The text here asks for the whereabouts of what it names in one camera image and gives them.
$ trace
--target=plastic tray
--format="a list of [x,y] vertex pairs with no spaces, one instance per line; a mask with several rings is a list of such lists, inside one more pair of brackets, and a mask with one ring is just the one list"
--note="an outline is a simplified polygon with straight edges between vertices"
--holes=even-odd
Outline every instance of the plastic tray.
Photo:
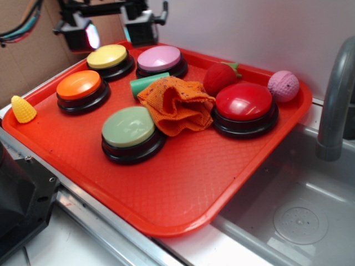
[[[120,44],[135,60],[149,48]],[[202,81],[211,64],[225,61],[180,50],[189,64],[184,80]],[[300,82],[298,95],[287,104],[278,104],[278,123],[264,136],[238,140],[223,137],[213,127],[202,132],[185,130],[168,138],[153,158],[122,166],[105,157],[101,129],[114,112],[140,105],[129,84],[136,79],[135,71],[110,82],[111,97],[99,109],[79,116],[65,115],[57,107],[57,85],[67,75],[84,69],[85,60],[27,96],[37,110],[34,120],[20,124],[10,109],[2,126],[136,229],[154,237],[182,235],[211,222],[312,103],[309,88]],[[267,85],[273,74],[242,64],[238,70],[242,82],[261,85]]]

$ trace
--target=sink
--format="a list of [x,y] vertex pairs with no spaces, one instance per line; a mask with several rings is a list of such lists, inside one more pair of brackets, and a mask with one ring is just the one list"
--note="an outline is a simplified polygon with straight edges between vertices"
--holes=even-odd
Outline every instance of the sink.
[[212,224],[274,265],[354,265],[355,143],[325,162],[317,134],[298,124]]

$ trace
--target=white wall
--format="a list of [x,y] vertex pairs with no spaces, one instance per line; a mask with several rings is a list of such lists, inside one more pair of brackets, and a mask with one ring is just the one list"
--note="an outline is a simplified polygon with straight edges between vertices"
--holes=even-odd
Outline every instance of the white wall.
[[[270,71],[324,99],[336,54],[355,35],[354,0],[168,0],[160,42]],[[162,0],[150,0],[155,15]]]

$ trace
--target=pink ball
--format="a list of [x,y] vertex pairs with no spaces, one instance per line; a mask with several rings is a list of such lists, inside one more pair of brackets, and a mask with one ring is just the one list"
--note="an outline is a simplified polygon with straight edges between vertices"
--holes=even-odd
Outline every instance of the pink ball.
[[285,103],[291,101],[300,89],[300,82],[290,71],[282,70],[274,73],[267,87],[275,101]]

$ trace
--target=faucet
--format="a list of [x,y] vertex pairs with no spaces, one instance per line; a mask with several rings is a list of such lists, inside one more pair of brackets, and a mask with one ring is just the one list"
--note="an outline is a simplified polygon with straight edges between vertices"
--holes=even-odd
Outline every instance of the faucet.
[[336,57],[324,100],[316,155],[340,158],[343,138],[355,139],[355,36],[345,40]]

